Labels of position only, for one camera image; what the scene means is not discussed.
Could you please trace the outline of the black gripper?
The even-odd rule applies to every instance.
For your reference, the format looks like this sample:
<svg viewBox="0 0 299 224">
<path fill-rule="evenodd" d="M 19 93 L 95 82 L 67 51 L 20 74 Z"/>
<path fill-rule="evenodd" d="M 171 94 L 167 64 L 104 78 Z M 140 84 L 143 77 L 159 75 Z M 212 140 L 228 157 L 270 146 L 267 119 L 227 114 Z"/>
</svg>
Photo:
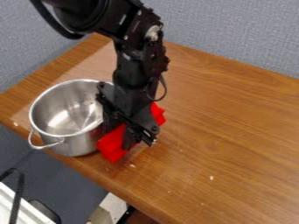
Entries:
<svg viewBox="0 0 299 224">
<path fill-rule="evenodd" d="M 156 98 L 159 84 L 167 90 L 163 72 L 168 69 L 168 58 L 117 59 L 112 83 L 97 84 L 96 99 L 103 106 L 103 131 L 108 134 L 125 124 L 121 148 L 129 151 L 144 142 L 152 146 L 160 128 L 151 113 L 151 105 L 167 95 Z"/>
</svg>

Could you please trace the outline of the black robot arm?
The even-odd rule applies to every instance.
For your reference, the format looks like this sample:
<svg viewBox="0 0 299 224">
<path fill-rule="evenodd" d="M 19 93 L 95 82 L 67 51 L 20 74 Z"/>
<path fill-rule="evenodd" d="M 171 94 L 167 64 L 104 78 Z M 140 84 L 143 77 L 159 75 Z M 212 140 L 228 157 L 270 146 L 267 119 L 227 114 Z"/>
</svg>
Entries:
<svg viewBox="0 0 299 224">
<path fill-rule="evenodd" d="M 99 33 L 113 40 L 116 69 L 112 81 L 97 84 L 103 105 L 104 132 L 123 125 L 123 150 L 144 142 L 153 144 L 160 133 L 151 106 L 163 97 L 163 73 L 169 58 L 164 47 L 164 24 L 140 0 L 29 0 L 33 8 L 67 39 Z"/>
</svg>

